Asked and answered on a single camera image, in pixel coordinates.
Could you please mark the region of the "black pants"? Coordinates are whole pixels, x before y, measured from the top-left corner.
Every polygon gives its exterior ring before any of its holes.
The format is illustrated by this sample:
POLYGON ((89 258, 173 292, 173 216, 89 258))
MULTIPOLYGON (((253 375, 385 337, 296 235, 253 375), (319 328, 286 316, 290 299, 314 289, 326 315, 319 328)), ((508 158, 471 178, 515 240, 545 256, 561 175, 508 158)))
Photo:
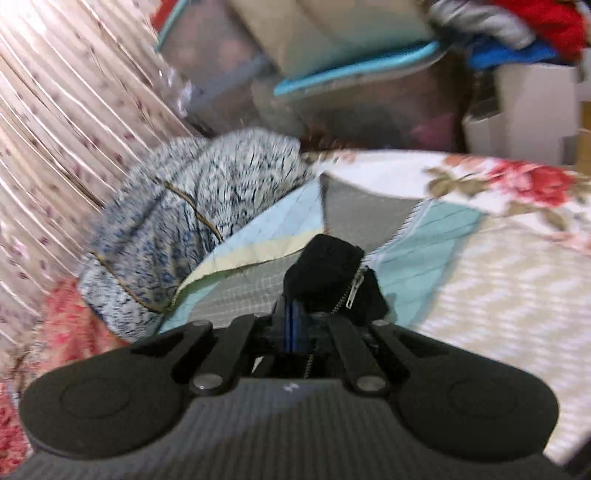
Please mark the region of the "black pants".
POLYGON ((308 314, 331 313, 363 326, 390 311, 365 251, 345 240, 318 234, 283 277, 283 294, 308 314))

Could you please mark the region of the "red and blue patchwork quilt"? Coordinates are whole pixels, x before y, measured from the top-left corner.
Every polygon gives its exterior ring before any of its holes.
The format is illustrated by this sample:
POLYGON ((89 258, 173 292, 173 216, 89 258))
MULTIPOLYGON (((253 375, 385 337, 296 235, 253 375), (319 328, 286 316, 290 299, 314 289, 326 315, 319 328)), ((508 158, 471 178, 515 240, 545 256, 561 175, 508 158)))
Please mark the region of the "red and blue patchwork quilt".
POLYGON ((300 140, 260 128, 176 138, 134 166, 79 271, 42 304, 1 381, 1 471, 30 455, 18 404, 39 376, 153 335, 179 285, 221 243, 311 177, 300 140))

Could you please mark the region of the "patterned bed sheet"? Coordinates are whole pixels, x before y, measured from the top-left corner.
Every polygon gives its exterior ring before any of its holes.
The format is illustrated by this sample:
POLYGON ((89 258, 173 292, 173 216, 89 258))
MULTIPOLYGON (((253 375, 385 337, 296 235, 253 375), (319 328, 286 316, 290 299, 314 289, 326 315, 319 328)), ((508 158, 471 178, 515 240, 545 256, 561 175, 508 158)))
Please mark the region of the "patterned bed sheet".
POLYGON ((366 251, 392 322, 549 384, 560 405, 551 459, 566 462, 589 438, 589 258, 465 206, 311 181, 218 248, 163 329, 269 312, 300 246, 324 232, 366 251))

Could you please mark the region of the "white floral blanket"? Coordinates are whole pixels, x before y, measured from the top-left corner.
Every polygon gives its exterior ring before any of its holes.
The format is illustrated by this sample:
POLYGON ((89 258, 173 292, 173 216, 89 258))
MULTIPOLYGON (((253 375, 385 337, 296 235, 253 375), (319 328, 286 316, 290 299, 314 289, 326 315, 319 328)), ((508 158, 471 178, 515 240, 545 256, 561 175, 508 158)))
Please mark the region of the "white floral blanket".
POLYGON ((410 150, 307 152, 304 160, 315 173, 375 195, 467 206, 590 255, 590 178, 581 173, 527 161, 410 150))

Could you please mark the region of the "floral beige curtain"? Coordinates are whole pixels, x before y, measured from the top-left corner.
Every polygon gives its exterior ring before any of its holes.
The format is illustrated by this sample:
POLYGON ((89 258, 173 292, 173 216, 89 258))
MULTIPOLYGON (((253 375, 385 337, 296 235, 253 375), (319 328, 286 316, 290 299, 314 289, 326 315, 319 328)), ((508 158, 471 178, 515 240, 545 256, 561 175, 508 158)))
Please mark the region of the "floral beige curtain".
POLYGON ((1 5, 1 357, 75 274, 128 170, 187 128, 164 103, 152 1, 1 5))

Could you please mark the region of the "white storage box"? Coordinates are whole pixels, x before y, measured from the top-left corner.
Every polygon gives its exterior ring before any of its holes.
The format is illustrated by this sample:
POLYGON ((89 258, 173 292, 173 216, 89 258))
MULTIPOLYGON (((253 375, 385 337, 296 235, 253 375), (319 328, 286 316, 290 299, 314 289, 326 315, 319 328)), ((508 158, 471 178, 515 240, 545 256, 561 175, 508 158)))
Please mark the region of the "white storage box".
POLYGON ((578 69, 537 63, 506 64, 475 74, 474 96, 462 121, 474 155, 551 166, 577 162, 578 69))

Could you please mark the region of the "pile of colourful clothes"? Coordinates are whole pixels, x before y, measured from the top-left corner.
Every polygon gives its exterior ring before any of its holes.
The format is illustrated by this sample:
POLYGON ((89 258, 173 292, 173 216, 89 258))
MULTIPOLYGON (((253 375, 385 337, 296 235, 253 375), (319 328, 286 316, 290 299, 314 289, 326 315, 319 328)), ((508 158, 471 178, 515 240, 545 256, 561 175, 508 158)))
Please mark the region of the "pile of colourful clothes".
POLYGON ((424 1, 434 29, 469 68, 575 65, 590 44, 588 1, 424 1))

